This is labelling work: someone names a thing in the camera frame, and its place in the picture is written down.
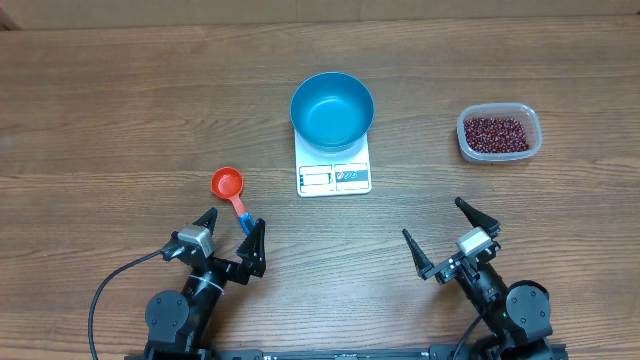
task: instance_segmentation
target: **measuring cup handle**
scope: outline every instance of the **measuring cup handle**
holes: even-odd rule
[[[251,214],[247,212],[238,216],[238,221],[240,221],[240,225],[242,226],[242,230],[244,230],[245,235],[249,235],[255,225],[255,221],[253,221]]]

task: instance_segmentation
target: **plastic container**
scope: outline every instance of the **plastic container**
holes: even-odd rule
[[[524,128],[527,143],[530,149],[512,153],[479,153],[469,146],[464,133],[464,122],[474,117],[512,117],[519,121]],[[542,129],[540,120],[533,109],[521,103],[492,103],[473,105],[468,107],[458,117],[458,144],[462,157],[473,163],[493,163],[524,160],[535,155],[542,147]]]

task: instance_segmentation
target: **kitchen scale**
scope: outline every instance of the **kitchen scale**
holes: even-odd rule
[[[339,152],[318,150],[294,131],[296,178],[301,197],[368,194],[371,163],[367,135]]]

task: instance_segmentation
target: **scale label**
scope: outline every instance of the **scale label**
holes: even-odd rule
[[[336,190],[366,189],[369,187],[367,164],[336,165]]]

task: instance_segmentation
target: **beans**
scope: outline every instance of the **beans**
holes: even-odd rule
[[[464,134],[469,146],[481,153],[510,153],[530,148],[522,124],[513,118],[465,120]]]

